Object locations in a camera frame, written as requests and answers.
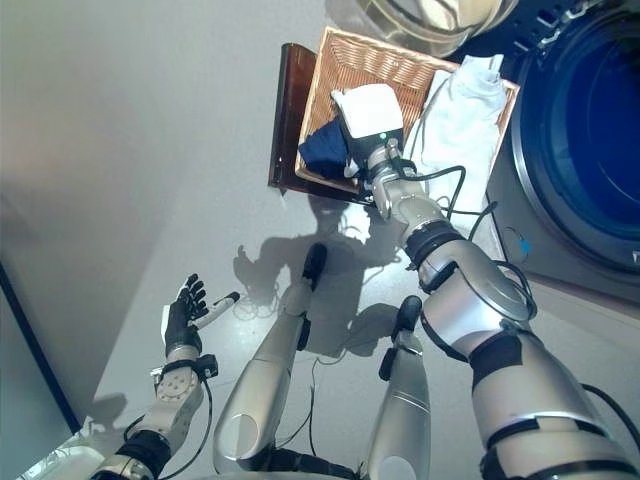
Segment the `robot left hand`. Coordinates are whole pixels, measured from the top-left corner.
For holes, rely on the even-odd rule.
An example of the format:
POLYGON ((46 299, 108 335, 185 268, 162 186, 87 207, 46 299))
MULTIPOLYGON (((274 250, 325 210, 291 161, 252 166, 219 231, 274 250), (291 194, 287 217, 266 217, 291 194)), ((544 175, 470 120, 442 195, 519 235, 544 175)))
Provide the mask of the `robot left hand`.
POLYGON ((199 332, 230 310, 240 299, 232 291, 212 304, 206 301, 204 282, 197 273, 189 275, 178 289, 175 300, 163 306, 161 336, 165 357, 181 347, 193 347, 202 351, 199 332))

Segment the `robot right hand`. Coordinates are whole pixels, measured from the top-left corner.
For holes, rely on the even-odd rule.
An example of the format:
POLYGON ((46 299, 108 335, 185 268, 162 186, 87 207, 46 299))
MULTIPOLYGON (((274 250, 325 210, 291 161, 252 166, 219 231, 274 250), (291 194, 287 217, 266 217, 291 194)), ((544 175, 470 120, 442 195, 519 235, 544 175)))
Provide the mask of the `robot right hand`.
POLYGON ((370 155, 395 139, 404 146, 404 121, 394 90, 385 83, 352 89, 334 89, 331 98, 338 109, 338 123, 346 143, 345 178, 356 178, 367 169, 370 155))

